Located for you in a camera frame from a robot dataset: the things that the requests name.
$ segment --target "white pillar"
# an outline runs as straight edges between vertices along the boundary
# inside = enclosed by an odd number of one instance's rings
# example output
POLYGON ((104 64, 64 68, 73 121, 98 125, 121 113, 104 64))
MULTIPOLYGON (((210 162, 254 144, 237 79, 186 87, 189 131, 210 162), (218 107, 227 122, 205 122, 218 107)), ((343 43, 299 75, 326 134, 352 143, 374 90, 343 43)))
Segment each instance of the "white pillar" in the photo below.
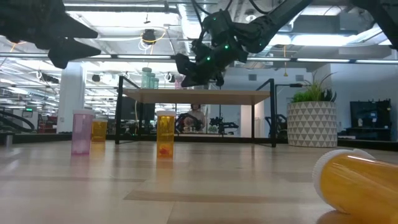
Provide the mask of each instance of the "white pillar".
POLYGON ((84 108, 86 76, 81 63, 70 62, 62 70, 57 133, 72 131, 73 110, 84 108))
MULTIPOLYGON (((264 122, 264 101, 256 104, 254 106, 254 122, 255 122, 255 137, 265 138, 268 136, 266 134, 266 125, 264 122)), ((241 137, 251 138, 251 106, 242 105, 241 106, 241 137)))

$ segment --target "exposed duct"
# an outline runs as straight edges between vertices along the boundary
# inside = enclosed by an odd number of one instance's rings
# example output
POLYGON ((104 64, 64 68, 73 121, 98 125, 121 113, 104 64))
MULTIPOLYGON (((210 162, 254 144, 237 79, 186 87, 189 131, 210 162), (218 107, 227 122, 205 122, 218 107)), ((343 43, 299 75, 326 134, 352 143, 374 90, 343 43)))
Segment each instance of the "exposed duct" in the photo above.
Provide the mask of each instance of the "exposed duct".
POLYGON ((65 3, 66 11, 73 12, 160 12, 180 15, 177 7, 144 4, 111 4, 111 3, 65 3))

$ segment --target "black metal frame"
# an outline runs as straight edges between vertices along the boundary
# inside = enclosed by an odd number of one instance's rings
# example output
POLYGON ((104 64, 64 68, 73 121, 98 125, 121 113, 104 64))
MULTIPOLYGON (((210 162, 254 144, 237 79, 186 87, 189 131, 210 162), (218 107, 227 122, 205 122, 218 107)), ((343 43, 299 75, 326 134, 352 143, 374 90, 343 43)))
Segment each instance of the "black metal frame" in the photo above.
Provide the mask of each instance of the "black metal frame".
MULTIPOLYGON (((127 81, 131 85, 136 88, 140 88, 134 82, 130 81, 128 78, 124 76, 119 77, 119 85, 118 85, 118 101, 116 103, 116 134, 114 136, 115 144, 120 144, 120 140, 126 141, 156 141, 156 136, 143 136, 142 135, 142 117, 143 117, 143 103, 139 103, 139 127, 138 127, 138 135, 134 137, 125 137, 121 136, 121 108, 122 108, 122 97, 123 97, 123 82, 127 81)), ((214 137, 188 137, 188 136, 176 136, 176 141, 181 142, 236 142, 236 143, 253 143, 253 144, 271 144, 272 147, 276 147, 277 138, 276 138, 276 115, 275 115, 275 81, 273 78, 270 78, 268 81, 263 83, 256 91, 260 91, 266 85, 270 86, 270 99, 271 99, 271 138, 256 138, 255 136, 255 125, 254 125, 254 104, 251 105, 251 138, 224 138, 224 134, 221 138, 214 137)))
MULTIPOLYGON (((125 76, 119 76, 119 85, 118 85, 118 100, 116 102, 116 115, 115 115, 115 120, 116 120, 116 132, 115 132, 115 139, 114 143, 115 144, 120 144, 120 130, 121 130, 121 120, 122 120, 122 100, 123 100, 123 82, 127 81, 130 83, 132 86, 140 89, 138 85, 136 85, 134 82, 126 78, 125 76)), ((142 103, 140 103, 140 112, 139 112, 139 129, 138 129, 138 135, 141 136, 141 126, 142 126, 142 110, 143 106, 142 103)))
MULTIPOLYGON (((268 79, 265 83, 263 83, 256 91, 260 91, 263 89, 267 84, 269 84, 269 98, 271 99, 270 102, 270 109, 271 109, 271 147, 276 147, 276 93, 275 93, 275 80, 273 78, 268 79)), ((254 138, 254 105, 251 107, 252 113, 252 138, 254 138)))

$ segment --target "white cap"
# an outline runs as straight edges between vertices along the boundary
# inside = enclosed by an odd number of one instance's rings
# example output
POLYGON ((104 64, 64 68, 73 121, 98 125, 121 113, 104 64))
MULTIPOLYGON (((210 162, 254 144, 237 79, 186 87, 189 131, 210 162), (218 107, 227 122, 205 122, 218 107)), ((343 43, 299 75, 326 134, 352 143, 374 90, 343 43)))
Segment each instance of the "white cap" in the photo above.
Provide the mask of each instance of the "white cap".
POLYGON ((108 122, 107 119, 93 119, 93 122, 108 122))
POLYGON ((158 111, 156 112, 157 116, 176 116, 175 111, 158 111))
POLYGON ((337 150, 330 151, 330 152, 326 153, 325 155, 323 155, 317 161, 317 163, 315 164, 315 167, 313 168, 312 181, 313 181, 313 186, 315 187, 315 190, 317 191, 317 194, 319 195, 320 198, 322 198, 322 200, 325 203, 328 203, 328 202, 324 198, 323 193, 321 191, 321 176, 322 176, 323 168, 333 158, 335 158, 336 156, 340 156, 342 154, 351 154, 351 155, 354 154, 354 155, 358 155, 358 156, 361 156, 366 159, 374 159, 374 157, 372 155, 370 155, 369 153, 367 153, 363 150, 360 150, 360 149, 354 149, 354 150, 337 149, 337 150))
POLYGON ((73 110, 73 114, 95 115, 93 110, 73 110))

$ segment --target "clear plastic cup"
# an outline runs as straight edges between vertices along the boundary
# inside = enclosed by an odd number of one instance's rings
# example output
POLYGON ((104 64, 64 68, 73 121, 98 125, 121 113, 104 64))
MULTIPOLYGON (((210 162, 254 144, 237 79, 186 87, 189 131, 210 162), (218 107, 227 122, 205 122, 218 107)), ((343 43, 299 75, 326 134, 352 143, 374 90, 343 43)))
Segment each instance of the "clear plastic cup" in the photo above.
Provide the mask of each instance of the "clear plastic cup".
POLYGON ((108 120, 106 119, 93 119, 93 130, 91 132, 92 142, 105 142, 106 141, 106 127, 108 120))
POLYGON ((149 87, 150 89, 155 88, 155 77, 156 75, 154 73, 148 74, 148 80, 149 80, 149 87))
POLYGON ((398 166, 367 152, 335 150, 313 171, 318 195, 333 208, 364 223, 398 223, 398 166))
POLYGON ((73 110, 72 154, 84 155, 90 153, 91 125, 94 111, 73 110))
POLYGON ((158 78, 153 78, 154 79, 154 89, 159 89, 159 79, 158 78))
POLYGON ((142 68, 141 88, 150 88, 150 73, 151 68, 142 68))
POLYGON ((158 111, 157 114, 157 157, 173 158, 175 112, 158 111))

